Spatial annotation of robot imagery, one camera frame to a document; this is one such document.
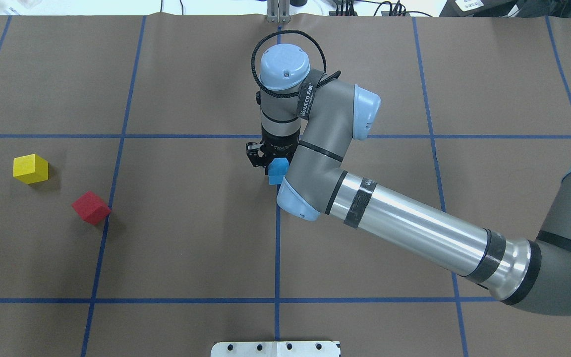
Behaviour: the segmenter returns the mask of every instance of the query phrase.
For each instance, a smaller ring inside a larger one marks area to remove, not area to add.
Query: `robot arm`
[[[313,94],[297,142],[297,110],[309,96],[275,94],[306,91],[301,83],[310,71],[294,45],[273,46],[262,56],[262,145],[295,150],[277,197],[281,208],[309,221],[321,213],[337,217],[485,287],[507,305],[571,315],[571,171],[537,240],[506,239],[340,168],[351,140],[367,138],[381,103],[374,93],[330,81]]]

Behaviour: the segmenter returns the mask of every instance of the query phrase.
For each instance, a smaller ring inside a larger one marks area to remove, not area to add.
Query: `blue block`
[[[271,185],[281,185],[281,181],[284,180],[284,176],[286,176],[289,167],[290,163],[286,158],[276,158],[272,160],[270,165],[268,165],[268,183]]]

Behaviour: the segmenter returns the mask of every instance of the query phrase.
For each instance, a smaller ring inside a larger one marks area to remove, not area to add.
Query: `metal bracket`
[[[290,22],[290,0],[268,0],[268,14],[266,19],[271,23]]]
[[[217,343],[211,357],[340,357],[341,344],[335,341],[292,341]]]

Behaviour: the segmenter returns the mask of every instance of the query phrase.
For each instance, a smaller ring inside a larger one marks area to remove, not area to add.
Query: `wooden block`
[[[12,176],[23,183],[48,180],[48,162],[37,154],[14,158]]]
[[[101,197],[88,191],[72,203],[72,208],[89,224],[97,225],[112,212]]]

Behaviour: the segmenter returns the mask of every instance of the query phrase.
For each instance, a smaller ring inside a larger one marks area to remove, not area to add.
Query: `silver aluminum tube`
[[[482,283],[497,300],[505,300],[519,289],[530,265],[532,251],[527,239],[506,240],[504,258],[494,274]]]
[[[345,219],[361,181],[361,177],[347,174],[331,216]],[[478,266],[488,241],[485,229],[380,185],[374,189],[358,228],[461,276]]]

